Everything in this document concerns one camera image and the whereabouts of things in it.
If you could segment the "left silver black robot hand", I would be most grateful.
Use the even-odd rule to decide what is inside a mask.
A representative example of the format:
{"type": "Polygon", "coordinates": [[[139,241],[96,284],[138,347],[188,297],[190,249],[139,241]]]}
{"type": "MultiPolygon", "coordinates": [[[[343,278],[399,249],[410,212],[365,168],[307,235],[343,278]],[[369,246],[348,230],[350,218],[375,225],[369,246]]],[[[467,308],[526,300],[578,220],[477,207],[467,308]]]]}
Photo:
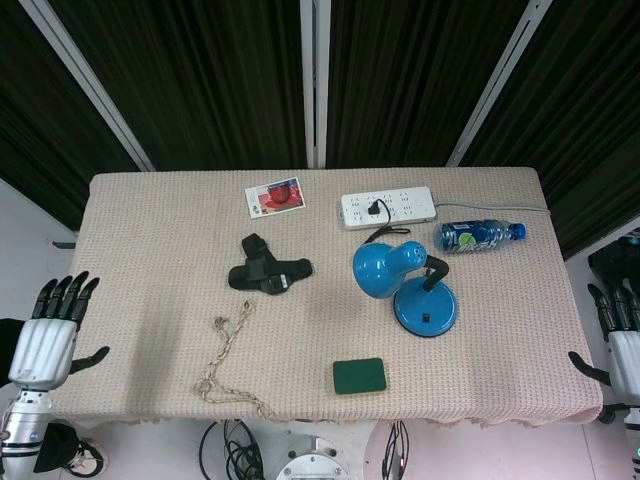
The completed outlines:
{"type": "Polygon", "coordinates": [[[8,382],[20,389],[52,391],[68,376],[92,368],[107,357],[108,346],[84,358],[74,357],[77,336],[99,282],[87,271],[52,279],[40,290],[29,319],[4,323],[9,328],[1,336],[6,343],[3,351],[8,354],[8,382]]]}

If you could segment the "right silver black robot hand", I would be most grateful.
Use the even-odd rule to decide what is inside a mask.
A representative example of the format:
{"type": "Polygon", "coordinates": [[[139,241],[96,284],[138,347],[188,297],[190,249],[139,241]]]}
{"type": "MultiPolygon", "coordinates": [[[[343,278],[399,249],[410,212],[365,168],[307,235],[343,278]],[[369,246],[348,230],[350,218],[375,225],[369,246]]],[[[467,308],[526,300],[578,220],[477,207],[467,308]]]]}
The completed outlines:
{"type": "Polygon", "coordinates": [[[597,308],[607,347],[607,370],[588,365],[574,351],[568,353],[584,376],[612,388],[624,404],[639,406],[639,298],[624,285],[613,290],[613,299],[596,285],[587,286],[597,308]]]}

